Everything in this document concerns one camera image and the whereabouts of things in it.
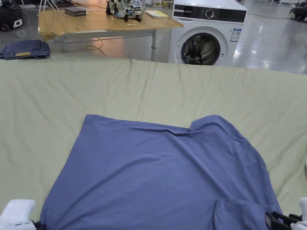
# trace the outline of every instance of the metal table leg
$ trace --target metal table leg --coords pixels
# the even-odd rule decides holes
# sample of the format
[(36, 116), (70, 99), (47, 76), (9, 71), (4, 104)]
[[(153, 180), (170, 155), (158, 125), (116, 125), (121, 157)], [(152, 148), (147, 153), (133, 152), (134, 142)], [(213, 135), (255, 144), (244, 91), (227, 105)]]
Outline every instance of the metal table leg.
[(153, 30), (153, 43), (151, 46), (151, 61), (154, 62), (157, 49), (157, 30)]
[(62, 36), (59, 36), (59, 41), (60, 41), (60, 47), (61, 47), (61, 50), (64, 51), (64, 40), (63, 40), (63, 37)]

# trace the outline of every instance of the sticker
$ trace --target sticker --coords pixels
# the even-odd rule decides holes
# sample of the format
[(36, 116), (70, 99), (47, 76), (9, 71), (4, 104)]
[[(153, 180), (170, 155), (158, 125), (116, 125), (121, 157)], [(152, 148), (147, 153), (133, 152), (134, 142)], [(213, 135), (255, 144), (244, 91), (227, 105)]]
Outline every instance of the sticker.
[(242, 29), (233, 28), (230, 41), (238, 42)]
[(21, 25), (22, 25), (22, 19), (19, 19), (19, 20), (17, 20), (17, 21), (14, 22), (13, 28), (19, 27), (19, 26), (21, 26)]

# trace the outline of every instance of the paper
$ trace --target paper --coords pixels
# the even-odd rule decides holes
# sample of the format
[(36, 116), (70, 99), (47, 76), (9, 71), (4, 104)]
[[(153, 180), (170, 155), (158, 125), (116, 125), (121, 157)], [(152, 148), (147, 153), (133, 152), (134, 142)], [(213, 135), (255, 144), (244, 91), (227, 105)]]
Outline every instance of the paper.
[(145, 10), (145, 12), (153, 18), (168, 17), (166, 14), (162, 13), (161, 11), (157, 11), (157, 10)]

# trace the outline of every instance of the backpack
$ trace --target backpack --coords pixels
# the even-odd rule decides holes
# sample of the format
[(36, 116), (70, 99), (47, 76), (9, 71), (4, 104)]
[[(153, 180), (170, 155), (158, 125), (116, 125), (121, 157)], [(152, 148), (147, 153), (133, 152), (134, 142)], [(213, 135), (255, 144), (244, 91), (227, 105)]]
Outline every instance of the backpack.
[(123, 18), (125, 21), (128, 21), (129, 18), (142, 21), (145, 0), (108, 0), (107, 3), (108, 15)]

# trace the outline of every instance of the washing machine label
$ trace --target washing machine label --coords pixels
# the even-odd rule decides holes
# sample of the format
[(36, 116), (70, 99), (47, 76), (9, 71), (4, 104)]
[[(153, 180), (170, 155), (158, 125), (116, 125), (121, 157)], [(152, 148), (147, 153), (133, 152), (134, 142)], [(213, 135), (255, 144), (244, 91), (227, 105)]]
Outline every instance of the washing machine label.
[(242, 29), (233, 28), (230, 41), (238, 42)]

